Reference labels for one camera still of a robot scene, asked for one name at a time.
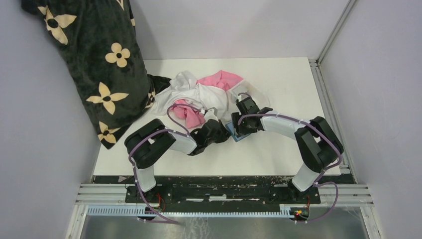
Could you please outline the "black floral blanket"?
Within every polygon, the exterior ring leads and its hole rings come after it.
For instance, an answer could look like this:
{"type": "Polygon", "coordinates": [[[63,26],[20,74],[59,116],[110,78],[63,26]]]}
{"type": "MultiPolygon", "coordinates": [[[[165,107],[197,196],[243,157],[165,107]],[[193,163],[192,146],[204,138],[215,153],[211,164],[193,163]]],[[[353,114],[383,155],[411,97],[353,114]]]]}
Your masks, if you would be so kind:
{"type": "Polygon", "coordinates": [[[100,143],[111,149],[169,87],[147,72],[128,0],[23,0],[65,61],[100,143]]]}

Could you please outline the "clear plastic tray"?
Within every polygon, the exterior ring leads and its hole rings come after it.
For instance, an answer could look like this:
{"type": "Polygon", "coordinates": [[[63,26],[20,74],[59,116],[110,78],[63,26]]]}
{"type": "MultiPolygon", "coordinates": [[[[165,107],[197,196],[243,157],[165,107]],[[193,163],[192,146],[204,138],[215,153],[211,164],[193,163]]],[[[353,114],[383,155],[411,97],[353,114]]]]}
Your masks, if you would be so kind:
{"type": "Polygon", "coordinates": [[[260,108],[269,107],[271,105],[269,98],[247,80],[241,80],[239,83],[231,87],[227,91],[227,95],[233,104],[238,101],[240,102],[247,97],[251,97],[260,108]]]}

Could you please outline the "white cloth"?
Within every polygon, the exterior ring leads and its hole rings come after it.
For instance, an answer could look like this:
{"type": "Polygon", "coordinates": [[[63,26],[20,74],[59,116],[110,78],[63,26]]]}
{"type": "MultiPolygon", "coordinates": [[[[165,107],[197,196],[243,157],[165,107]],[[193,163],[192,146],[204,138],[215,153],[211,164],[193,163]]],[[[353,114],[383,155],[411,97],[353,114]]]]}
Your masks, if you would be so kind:
{"type": "Polygon", "coordinates": [[[216,109],[217,118],[221,119],[228,111],[228,97],[223,89],[197,84],[196,77],[189,71],[183,71],[169,81],[170,86],[155,96],[151,112],[163,116],[168,107],[177,100],[185,100],[197,109],[216,109]]]}

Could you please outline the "blue leather card holder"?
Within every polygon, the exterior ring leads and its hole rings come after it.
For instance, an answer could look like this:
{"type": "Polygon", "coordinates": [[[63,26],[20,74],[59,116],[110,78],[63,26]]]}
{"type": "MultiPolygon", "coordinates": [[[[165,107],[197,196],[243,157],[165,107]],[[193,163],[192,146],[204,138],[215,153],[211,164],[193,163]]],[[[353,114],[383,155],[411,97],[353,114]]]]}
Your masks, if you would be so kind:
{"type": "Polygon", "coordinates": [[[239,141],[243,140],[244,138],[251,135],[251,133],[246,133],[246,134],[238,133],[237,130],[239,129],[239,125],[237,123],[232,122],[232,121],[227,123],[225,125],[225,128],[228,130],[228,132],[230,133],[231,137],[233,138],[233,140],[235,142],[239,142],[239,141]]]}

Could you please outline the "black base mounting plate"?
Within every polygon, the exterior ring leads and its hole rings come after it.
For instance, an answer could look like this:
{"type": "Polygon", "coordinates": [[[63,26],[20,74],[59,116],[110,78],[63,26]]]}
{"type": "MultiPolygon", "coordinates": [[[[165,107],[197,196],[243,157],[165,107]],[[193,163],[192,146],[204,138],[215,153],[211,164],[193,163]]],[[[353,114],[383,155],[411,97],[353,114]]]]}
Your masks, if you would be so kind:
{"type": "Polygon", "coordinates": [[[317,188],[297,193],[287,176],[157,176],[157,185],[140,194],[126,187],[126,203],[148,202],[165,213],[279,212],[284,205],[320,204],[317,188]]]}

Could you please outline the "aluminium frame rail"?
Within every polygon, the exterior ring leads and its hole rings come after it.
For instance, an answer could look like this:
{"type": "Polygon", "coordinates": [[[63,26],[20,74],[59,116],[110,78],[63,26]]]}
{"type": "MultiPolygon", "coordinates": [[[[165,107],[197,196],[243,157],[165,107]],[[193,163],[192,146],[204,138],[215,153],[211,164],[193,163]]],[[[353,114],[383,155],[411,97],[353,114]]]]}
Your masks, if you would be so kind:
{"type": "Polygon", "coordinates": [[[153,217],[152,208],[163,208],[165,217],[264,217],[291,218],[294,210],[306,207],[326,209],[358,207],[370,238],[379,239],[381,233],[376,223],[374,204],[365,185],[340,184],[313,189],[309,197],[297,200],[283,198],[285,186],[274,190],[260,185],[243,185],[252,195],[231,196],[205,194],[190,196],[177,193],[174,187],[164,190],[164,200],[153,197],[145,203],[131,184],[82,184],[78,191],[66,238],[78,239],[88,214],[98,216],[153,217]]]}

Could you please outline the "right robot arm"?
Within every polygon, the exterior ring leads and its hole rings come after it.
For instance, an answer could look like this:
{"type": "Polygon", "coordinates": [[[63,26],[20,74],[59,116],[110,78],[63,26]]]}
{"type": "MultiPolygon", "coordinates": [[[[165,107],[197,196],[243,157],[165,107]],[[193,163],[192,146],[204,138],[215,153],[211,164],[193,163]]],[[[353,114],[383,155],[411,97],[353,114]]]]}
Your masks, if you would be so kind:
{"type": "Polygon", "coordinates": [[[232,113],[233,134],[236,137],[269,131],[286,136],[297,143],[303,164],[289,181],[288,198],[302,202],[307,190],[316,185],[322,175],[342,162],[344,147],[325,118],[311,120],[282,115],[272,108],[259,108],[247,93],[238,94],[237,113],[232,113]]]}

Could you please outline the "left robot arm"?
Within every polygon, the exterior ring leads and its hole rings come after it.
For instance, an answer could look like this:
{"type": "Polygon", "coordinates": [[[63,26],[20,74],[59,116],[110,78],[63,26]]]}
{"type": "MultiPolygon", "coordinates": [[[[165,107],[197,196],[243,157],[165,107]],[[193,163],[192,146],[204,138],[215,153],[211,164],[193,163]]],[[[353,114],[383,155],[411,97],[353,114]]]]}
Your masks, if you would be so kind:
{"type": "Polygon", "coordinates": [[[165,152],[173,150],[196,156],[211,144],[226,142],[230,136],[219,120],[210,119],[189,134],[169,129],[159,119],[150,121],[124,141],[128,160],[133,167],[138,197],[147,203],[156,198],[154,164],[165,152]]]}

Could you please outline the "pink cloth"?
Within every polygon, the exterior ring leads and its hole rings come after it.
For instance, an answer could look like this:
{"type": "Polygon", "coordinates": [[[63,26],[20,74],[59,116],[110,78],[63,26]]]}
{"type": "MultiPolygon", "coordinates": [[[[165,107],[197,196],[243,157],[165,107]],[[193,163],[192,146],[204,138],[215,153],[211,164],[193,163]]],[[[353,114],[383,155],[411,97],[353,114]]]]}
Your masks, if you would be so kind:
{"type": "MultiPolygon", "coordinates": [[[[220,70],[213,75],[198,79],[197,84],[214,86],[223,89],[227,94],[227,91],[241,80],[243,78],[237,74],[220,70]]],[[[192,104],[187,104],[185,100],[177,100],[172,106],[171,111],[177,118],[185,121],[187,128],[195,128],[205,123],[204,113],[201,110],[206,109],[197,109],[192,104]]]]}

